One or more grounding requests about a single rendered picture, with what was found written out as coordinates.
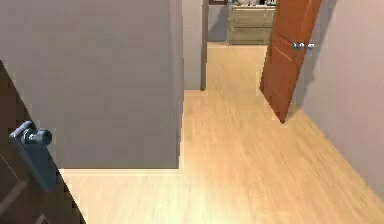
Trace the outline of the beige chest of drawers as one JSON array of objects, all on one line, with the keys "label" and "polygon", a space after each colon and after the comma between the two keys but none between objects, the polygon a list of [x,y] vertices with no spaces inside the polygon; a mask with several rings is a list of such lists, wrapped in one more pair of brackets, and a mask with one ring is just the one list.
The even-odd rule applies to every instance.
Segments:
[{"label": "beige chest of drawers", "polygon": [[227,25],[229,45],[268,45],[274,6],[230,6]]}]

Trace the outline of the dark brown room door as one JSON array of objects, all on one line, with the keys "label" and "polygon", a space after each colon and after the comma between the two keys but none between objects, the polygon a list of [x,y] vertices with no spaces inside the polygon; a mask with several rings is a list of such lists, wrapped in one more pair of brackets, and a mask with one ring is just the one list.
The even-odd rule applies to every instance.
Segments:
[{"label": "dark brown room door", "polygon": [[33,122],[0,61],[0,224],[86,224],[58,168],[43,191],[9,138],[25,121]]}]

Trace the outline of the orange brown room door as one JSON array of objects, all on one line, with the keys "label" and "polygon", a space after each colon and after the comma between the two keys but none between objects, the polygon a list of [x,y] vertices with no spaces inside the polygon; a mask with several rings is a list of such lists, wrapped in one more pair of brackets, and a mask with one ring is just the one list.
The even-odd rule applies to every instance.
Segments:
[{"label": "orange brown room door", "polygon": [[284,124],[294,95],[307,48],[295,50],[293,43],[310,43],[322,0],[277,0],[260,91],[279,121]]}]

